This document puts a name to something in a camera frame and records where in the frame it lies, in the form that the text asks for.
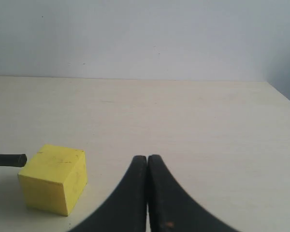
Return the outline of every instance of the cube top face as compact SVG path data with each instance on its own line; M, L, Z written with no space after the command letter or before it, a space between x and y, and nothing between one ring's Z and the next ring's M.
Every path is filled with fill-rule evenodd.
M84 155L83 150L46 144L27 162L18 175L63 184L75 164Z

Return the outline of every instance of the light wood surface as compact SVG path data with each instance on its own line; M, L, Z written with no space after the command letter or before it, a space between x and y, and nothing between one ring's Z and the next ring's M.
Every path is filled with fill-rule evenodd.
M264 82L0 77L0 153L83 149L88 185L69 217L26 209L0 167L0 231L67 231L134 155L162 155L184 189L243 232L290 232L290 101Z

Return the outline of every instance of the yellow foam block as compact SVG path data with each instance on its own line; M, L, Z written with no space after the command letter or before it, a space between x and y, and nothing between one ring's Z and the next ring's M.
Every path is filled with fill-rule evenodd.
M87 183L85 152L44 145L18 179L27 206L68 216Z

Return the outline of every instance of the white wall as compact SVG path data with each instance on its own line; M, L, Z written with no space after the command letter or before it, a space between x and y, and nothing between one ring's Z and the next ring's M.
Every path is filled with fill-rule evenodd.
M289 58L290 0L0 0L0 75L271 80Z

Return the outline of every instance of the yellow cube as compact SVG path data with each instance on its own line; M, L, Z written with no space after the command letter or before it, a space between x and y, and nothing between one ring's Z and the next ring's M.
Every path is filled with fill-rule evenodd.
M85 152L44 145L18 179L28 207L68 216L87 183Z

